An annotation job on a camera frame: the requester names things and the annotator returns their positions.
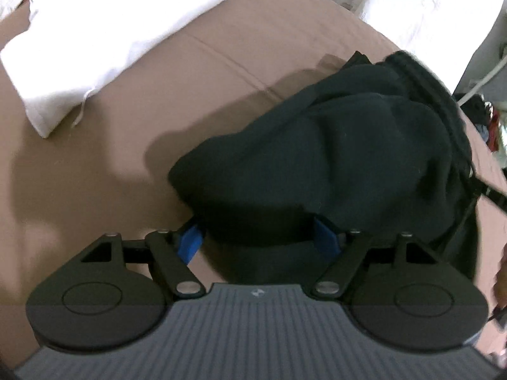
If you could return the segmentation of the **white pillow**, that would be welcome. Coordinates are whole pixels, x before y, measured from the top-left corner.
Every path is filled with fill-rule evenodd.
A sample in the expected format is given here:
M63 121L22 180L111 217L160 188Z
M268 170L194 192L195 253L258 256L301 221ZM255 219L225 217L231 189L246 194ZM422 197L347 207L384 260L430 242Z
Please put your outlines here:
M29 0L28 29L1 50L43 138L167 37L226 0Z

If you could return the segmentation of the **brown bed sheet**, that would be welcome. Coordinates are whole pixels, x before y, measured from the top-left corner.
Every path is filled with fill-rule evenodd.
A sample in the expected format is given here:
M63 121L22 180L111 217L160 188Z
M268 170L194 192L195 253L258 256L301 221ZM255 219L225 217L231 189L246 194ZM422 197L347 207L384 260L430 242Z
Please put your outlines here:
M1 361L39 349L28 323L31 292L63 266L104 266L119 242L194 224L204 247L190 268L204 284L233 282L216 246L169 183L184 155L237 133L338 72L355 54L373 64L401 52L331 0L227 0L149 50L43 138L1 77ZM472 150L476 270L490 294L506 217L473 181L506 186L491 152L459 111Z

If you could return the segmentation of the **red garment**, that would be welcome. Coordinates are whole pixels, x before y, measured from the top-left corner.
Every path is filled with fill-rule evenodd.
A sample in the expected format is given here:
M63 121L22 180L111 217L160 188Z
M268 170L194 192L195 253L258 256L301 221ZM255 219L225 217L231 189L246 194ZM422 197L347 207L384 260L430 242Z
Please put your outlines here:
M499 111L491 105L491 119L488 124L488 140L486 142L491 152L498 152L499 150Z

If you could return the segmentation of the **white curtain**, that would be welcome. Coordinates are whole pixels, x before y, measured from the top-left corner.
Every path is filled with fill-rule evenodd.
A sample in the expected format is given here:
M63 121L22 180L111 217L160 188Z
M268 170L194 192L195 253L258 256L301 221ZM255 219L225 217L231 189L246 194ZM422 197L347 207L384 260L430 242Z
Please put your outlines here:
M454 91L504 0L333 0L410 52Z

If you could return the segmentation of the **black knit garment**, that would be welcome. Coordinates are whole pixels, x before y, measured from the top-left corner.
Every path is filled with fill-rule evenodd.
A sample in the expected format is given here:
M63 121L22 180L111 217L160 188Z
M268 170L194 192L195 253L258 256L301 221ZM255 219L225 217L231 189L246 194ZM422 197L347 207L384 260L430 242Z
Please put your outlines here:
M410 231L476 270L472 150L458 105L405 52L355 54L243 130L182 156L169 183L240 284L313 282L333 261L317 227Z

